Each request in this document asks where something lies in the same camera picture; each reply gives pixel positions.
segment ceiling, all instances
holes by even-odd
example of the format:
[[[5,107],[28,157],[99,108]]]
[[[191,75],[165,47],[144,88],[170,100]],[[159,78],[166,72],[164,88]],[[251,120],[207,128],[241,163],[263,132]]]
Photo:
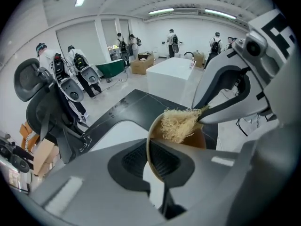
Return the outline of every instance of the ceiling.
[[[247,31],[248,21],[272,10],[272,0],[85,0],[75,7],[76,0],[23,0],[0,35],[0,69],[13,53],[37,34],[54,25],[91,15],[124,15],[146,20],[158,16],[202,16],[240,26]],[[163,8],[175,9],[171,14],[150,16],[148,12]],[[211,8],[237,16],[231,20],[205,14]]]
[[[75,2],[76,0],[43,0],[48,25],[101,14],[149,19],[148,12],[163,8],[195,8],[199,15],[204,15],[205,8],[216,9],[237,16],[237,21],[246,25],[249,20],[274,7],[272,0],[85,0],[81,7],[75,7]]]

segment green table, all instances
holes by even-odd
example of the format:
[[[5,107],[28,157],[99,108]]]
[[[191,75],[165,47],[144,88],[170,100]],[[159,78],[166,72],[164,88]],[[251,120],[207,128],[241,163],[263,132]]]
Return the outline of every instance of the green table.
[[[123,59],[114,60],[96,67],[103,73],[106,79],[116,76],[124,71]]]

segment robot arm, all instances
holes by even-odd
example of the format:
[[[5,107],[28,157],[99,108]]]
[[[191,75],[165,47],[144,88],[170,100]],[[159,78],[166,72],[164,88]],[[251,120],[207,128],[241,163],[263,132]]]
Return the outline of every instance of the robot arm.
[[[207,110],[199,118],[201,123],[235,120],[271,108],[264,89],[294,48],[293,32],[283,19],[275,9],[252,20],[246,39],[236,40],[233,49],[209,62],[195,92],[192,108],[202,108],[221,89],[237,86],[239,95]]]

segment white table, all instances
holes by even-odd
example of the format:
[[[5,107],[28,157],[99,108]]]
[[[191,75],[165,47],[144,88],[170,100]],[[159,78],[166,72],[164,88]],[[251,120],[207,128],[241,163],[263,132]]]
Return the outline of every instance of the white table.
[[[146,70],[149,93],[182,105],[192,70],[190,59],[170,58]]]

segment black mat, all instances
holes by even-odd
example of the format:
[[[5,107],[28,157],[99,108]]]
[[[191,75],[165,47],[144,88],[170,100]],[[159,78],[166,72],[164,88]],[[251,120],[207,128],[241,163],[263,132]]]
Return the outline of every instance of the black mat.
[[[92,138],[90,145],[83,153],[89,151],[115,124],[121,121],[133,121],[142,128],[149,130],[153,121],[165,109],[185,110],[186,107],[169,100],[133,90],[115,106],[100,117],[86,132]],[[208,149],[216,149],[218,124],[203,127]]]

